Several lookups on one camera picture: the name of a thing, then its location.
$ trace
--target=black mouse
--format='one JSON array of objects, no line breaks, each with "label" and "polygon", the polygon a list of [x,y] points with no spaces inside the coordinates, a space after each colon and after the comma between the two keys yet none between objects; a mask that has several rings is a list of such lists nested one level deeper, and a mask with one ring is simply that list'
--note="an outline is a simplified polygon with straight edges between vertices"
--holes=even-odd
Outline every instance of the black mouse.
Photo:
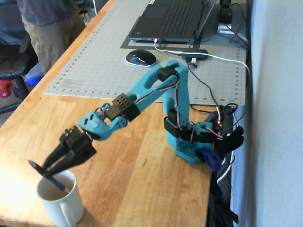
[{"label": "black mouse", "polygon": [[126,61],[132,65],[150,67],[156,62],[156,57],[147,50],[134,50],[126,56]]}]

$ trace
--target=cutting mat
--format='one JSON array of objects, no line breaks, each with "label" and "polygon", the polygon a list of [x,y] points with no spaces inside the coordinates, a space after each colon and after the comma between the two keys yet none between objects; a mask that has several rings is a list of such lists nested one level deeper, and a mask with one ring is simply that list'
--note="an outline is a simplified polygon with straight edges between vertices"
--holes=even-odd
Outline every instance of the cutting mat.
[{"label": "cutting mat", "polygon": [[[125,57],[131,49],[123,47],[130,30],[148,3],[149,0],[118,0],[51,82],[45,93],[114,99],[119,94],[129,91],[139,78],[151,69],[128,64]],[[217,24],[212,22],[217,18],[217,11],[218,7],[211,13],[205,29]],[[157,63],[162,66],[172,59],[186,64],[178,56],[155,50],[153,44],[128,41],[127,45],[131,48],[136,46],[149,49],[156,56]],[[188,44],[168,44],[166,47],[182,49],[187,46]],[[214,36],[200,45],[200,49],[206,49],[216,56],[242,62],[245,62],[246,58],[244,49],[228,43],[226,39],[219,36]],[[200,61],[198,69],[193,71],[212,88],[218,104],[226,105],[230,102],[245,104],[246,72],[241,64],[208,58],[206,61]],[[209,89],[191,74],[189,74],[188,88],[191,103],[214,105]]]}]

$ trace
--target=blue container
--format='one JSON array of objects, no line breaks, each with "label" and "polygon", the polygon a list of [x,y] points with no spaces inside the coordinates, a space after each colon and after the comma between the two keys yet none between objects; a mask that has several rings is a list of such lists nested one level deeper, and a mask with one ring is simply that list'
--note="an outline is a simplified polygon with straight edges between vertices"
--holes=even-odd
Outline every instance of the blue container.
[{"label": "blue container", "polygon": [[35,86],[39,83],[39,81],[43,78],[44,73],[40,63],[38,62],[25,76],[25,82],[29,86]]}]

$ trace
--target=blue cloth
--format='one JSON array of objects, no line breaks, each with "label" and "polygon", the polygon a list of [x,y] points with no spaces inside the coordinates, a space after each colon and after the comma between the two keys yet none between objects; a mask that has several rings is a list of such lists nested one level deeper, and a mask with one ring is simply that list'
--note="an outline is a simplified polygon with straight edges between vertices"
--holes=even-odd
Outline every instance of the blue cloth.
[{"label": "blue cloth", "polygon": [[17,0],[22,17],[42,27],[57,23],[75,11],[73,0]]}]

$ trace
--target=laptop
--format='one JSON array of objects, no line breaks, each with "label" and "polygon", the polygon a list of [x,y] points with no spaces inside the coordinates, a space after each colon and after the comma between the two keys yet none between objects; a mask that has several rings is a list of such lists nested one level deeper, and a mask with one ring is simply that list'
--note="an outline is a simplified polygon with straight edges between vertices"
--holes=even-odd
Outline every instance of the laptop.
[{"label": "laptop", "polygon": [[151,0],[129,38],[135,41],[195,41],[216,0]]}]

